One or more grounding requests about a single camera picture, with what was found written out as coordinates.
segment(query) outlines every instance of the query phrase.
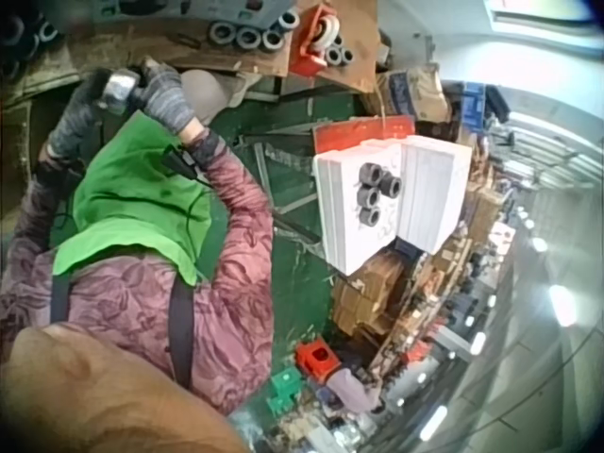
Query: skin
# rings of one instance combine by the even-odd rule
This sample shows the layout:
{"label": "skin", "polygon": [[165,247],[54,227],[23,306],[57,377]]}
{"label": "skin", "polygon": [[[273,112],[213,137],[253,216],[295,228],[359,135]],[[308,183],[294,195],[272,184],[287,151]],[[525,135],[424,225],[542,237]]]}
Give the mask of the skin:
{"label": "skin", "polygon": [[[194,119],[178,136],[187,144],[203,128]],[[0,377],[0,414],[27,451],[248,451],[211,406],[80,327],[22,330]]]}

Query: gray work glove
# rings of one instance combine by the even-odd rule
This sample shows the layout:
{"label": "gray work glove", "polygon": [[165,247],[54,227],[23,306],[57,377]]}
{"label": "gray work glove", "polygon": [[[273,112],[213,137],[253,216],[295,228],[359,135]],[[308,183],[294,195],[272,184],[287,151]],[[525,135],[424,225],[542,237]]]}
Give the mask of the gray work glove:
{"label": "gray work glove", "polygon": [[67,108],[60,117],[57,127],[48,137],[48,155],[55,159],[74,160],[78,158],[78,147],[86,133],[100,119],[100,99],[111,71],[95,70],[74,90]]}
{"label": "gray work glove", "polygon": [[146,88],[139,95],[143,112],[177,135],[195,116],[185,100],[180,74],[167,64],[147,58],[143,63],[143,82]]}

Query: person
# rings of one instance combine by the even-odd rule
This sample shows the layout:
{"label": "person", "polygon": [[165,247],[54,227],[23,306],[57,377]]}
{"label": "person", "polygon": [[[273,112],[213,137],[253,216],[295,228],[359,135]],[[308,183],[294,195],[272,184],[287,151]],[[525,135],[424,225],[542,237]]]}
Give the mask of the person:
{"label": "person", "polygon": [[75,323],[26,327],[0,380],[11,452],[244,453],[224,415]]}
{"label": "person", "polygon": [[353,376],[349,368],[342,367],[327,379],[326,386],[340,398],[348,411],[369,412],[381,405],[381,378],[376,378],[375,383],[365,387]]}
{"label": "person", "polygon": [[[76,172],[82,140],[99,121],[97,100],[108,77],[107,71],[95,71],[75,89],[42,147],[8,245],[0,363],[15,360],[13,349],[26,327],[66,323],[80,336],[149,362],[229,414],[270,374],[272,215],[260,186],[199,120],[215,114],[215,106],[210,115],[200,111],[211,102],[197,95],[193,110],[173,68],[144,62],[142,111],[93,158],[77,186],[78,233],[49,249],[64,182]],[[212,88],[191,87],[193,94]],[[210,227],[210,191],[162,164],[171,147],[189,153],[229,211],[210,282],[195,268]],[[43,354],[30,352],[35,358]],[[40,367],[51,363],[40,360],[36,369],[44,379]],[[108,371],[122,374],[117,368]],[[68,411],[69,398],[63,403]]]}

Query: white foam block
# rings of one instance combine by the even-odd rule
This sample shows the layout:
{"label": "white foam block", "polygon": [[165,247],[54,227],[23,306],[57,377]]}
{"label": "white foam block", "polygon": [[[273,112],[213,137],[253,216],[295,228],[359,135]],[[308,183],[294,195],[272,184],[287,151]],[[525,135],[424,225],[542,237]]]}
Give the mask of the white foam block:
{"label": "white foam block", "polygon": [[313,161],[326,261],[346,275],[358,270],[396,236],[400,195],[380,196],[377,205],[381,215],[375,226],[363,225],[359,220],[357,192],[362,165],[375,163],[393,175],[401,174],[400,143],[378,142],[323,153]]}
{"label": "white foam block", "polygon": [[459,221],[472,150],[420,136],[399,142],[404,190],[397,236],[435,254]]}

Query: black suspender strap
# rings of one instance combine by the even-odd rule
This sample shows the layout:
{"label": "black suspender strap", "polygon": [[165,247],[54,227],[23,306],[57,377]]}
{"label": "black suspender strap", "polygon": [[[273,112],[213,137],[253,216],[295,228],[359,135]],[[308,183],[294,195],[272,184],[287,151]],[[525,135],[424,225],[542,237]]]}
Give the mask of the black suspender strap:
{"label": "black suspender strap", "polygon": [[176,382],[185,390],[191,388],[193,329],[193,286],[176,272],[168,308],[168,340]]}
{"label": "black suspender strap", "polygon": [[53,276],[50,292],[50,324],[67,322],[69,317],[69,278],[68,273]]}
{"label": "black suspender strap", "polygon": [[[50,323],[62,323],[69,316],[70,275],[53,276],[50,293]],[[176,272],[168,307],[168,341],[175,380],[185,390],[191,388],[193,367],[193,286]]]}

